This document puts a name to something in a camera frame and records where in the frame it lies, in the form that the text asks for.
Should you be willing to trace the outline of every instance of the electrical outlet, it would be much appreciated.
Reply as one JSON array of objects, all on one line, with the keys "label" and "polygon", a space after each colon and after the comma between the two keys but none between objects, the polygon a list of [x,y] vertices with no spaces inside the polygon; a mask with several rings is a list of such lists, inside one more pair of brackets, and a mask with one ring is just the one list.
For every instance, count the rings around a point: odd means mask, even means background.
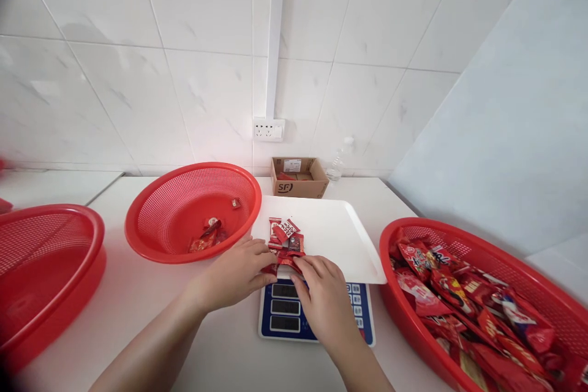
[{"label": "electrical outlet", "polygon": [[259,142],[282,142],[284,141],[284,130],[286,121],[284,119],[254,118],[253,140]]}]

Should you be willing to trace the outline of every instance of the white plastic tray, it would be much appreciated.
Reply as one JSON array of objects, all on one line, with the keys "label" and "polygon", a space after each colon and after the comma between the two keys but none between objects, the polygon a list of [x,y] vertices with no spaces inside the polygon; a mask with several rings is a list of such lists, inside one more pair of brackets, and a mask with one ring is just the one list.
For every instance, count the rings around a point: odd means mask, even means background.
[{"label": "white plastic tray", "polygon": [[[270,239],[270,217],[290,218],[304,235],[305,253],[336,263],[347,282],[386,283],[378,252],[349,202],[263,196],[254,238]],[[282,265],[277,276],[286,279],[291,272]]]}]

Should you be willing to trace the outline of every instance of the water bottle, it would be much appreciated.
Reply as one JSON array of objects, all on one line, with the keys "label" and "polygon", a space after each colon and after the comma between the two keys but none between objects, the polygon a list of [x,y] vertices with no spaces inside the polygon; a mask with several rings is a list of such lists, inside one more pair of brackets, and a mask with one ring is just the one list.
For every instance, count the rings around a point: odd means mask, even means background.
[{"label": "water bottle", "polygon": [[353,153],[353,141],[352,137],[347,137],[343,140],[343,146],[337,149],[335,159],[326,169],[326,176],[331,181],[338,181],[343,175],[343,169],[345,168],[344,161]]}]

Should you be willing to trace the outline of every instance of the red plastic basket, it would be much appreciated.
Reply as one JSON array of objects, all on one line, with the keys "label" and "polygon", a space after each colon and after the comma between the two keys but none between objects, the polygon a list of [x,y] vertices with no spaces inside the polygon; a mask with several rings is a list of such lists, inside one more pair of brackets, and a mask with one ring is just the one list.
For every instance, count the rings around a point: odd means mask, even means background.
[{"label": "red plastic basket", "polygon": [[[233,209],[238,198],[241,207]],[[186,165],[153,181],[129,208],[124,231],[140,255],[160,263],[187,263],[218,255],[242,238],[262,205],[257,180],[246,170],[223,162]],[[188,253],[207,219],[222,222],[228,238]]]},{"label": "red plastic basket", "polygon": [[380,286],[382,299],[409,344],[449,386],[459,391],[482,391],[431,336],[398,285],[388,256],[398,227],[404,228],[409,239],[428,236],[432,244],[443,244],[455,256],[513,286],[553,323],[562,342],[588,358],[588,311],[563,290],[510,254],[459,228],[418,217],[398,219],[380,237],[380,259],[388,279]]},{"label": "red plastic basket", "polygon": [[106,266],[104,223],[80,205],[0,216],[0,353],[13,373],[76,318]]}]

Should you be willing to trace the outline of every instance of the white countertop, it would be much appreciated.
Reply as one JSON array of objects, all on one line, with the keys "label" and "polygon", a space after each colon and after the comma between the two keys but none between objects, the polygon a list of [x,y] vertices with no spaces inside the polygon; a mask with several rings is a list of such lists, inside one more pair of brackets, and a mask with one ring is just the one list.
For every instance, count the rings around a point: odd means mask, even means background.
[{"label": "white countertop", "polygon": [[120,171],[3,170],[0,198],[14,209],[54,203],[87,205]]},{"label": "white countertop", "polygon": [[[271,179],[257,178],[271,194]],[[137,255],[124,237],[129,205],[155,178],[120,178],[90,207],[104,219],[108,262],[96,294],[73,324],[19,375],[28,392],[86,391],[112,359],[210,261],[162,265]],[[414,213],[378,178],[342,178],[325,198],[353,205],[371,240]],[[374,353],[396,391],[441,391],[443,383],[404,340],[371,287]],[[259,294],[210,314],[198,331],[174,391],[338,391],[343,382],[321,345],[261,339]]]}]

